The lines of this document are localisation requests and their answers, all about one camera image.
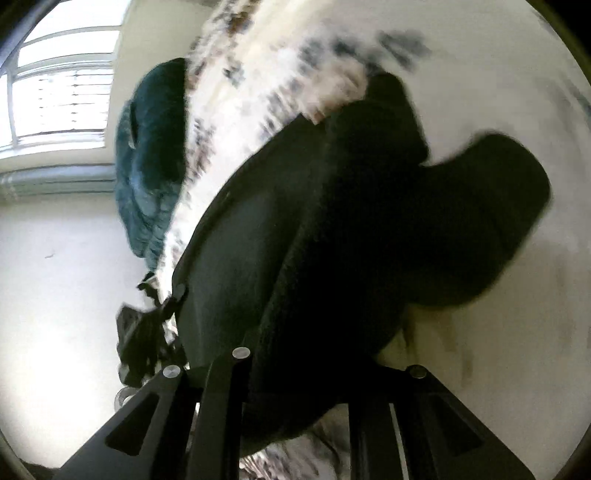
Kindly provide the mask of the black small garment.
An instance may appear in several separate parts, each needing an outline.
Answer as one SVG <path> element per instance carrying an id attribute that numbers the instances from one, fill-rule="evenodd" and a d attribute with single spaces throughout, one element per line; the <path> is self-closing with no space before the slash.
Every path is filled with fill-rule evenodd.
<path id="1" fill-rule="evenodd" d="M 176 322 L 192 366 L 256 335 L 243 454 L 342 403 L 409 305 L 488 289 L 550 200 L 541 164 L 505 135 L 428 155 L 403 84 L 381 73 L 324 122 L 290 122 L 209 205 L 173 273 Z"/>

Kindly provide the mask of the white floral fleece blanket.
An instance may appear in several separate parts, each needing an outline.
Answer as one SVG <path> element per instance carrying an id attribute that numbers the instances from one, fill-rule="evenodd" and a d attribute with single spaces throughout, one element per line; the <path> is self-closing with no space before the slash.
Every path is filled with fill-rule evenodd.
<path id="1" fill-rule="evenodd" d="M 252 336 L 235 465 L 563 479 L 590 426 L 588 64 L 538 1 L 221 1 L 157 269 L 192 366 Z"/>

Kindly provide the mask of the dark teal pillow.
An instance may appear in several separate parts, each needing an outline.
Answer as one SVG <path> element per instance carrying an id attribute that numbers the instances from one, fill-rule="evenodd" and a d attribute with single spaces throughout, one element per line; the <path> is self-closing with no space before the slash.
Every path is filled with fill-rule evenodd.
<path id="1" fill-rule="evenodd" d="M 156 65 L 125 103 L 115 135 L 115 200 L 132 253 L 155 271 L 185 176 L 185 60 Z"/>

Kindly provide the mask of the window with blinds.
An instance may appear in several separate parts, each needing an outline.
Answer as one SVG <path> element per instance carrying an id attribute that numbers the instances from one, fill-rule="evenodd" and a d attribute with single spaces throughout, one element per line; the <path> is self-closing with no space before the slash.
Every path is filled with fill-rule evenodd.
<path id="1" fill-rule="evenodd" d="M 1 157 L 105 146 L 129 1 L 61 1 L 1 75 Z"/>

